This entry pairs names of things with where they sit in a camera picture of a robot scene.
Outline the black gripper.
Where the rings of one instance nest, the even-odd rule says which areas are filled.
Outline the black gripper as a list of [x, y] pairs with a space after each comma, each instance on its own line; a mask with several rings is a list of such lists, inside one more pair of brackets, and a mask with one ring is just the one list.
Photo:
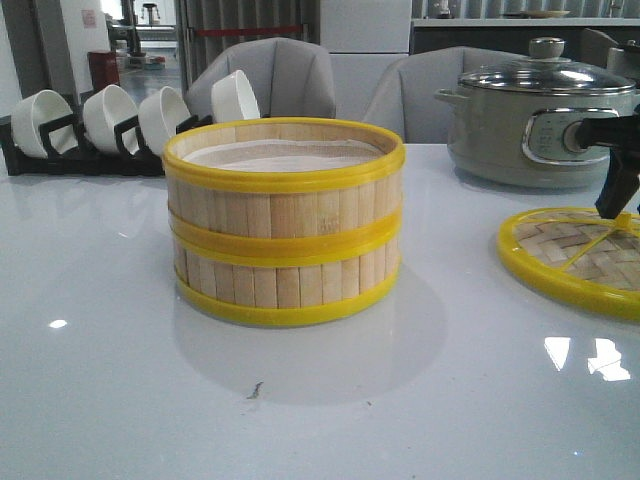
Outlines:
[[575, 139], [581, 148], [612, 149], [605, 183], [595, 206], [601, 218], [615, 219], [639, 189], [639, 115], [585, 118]]

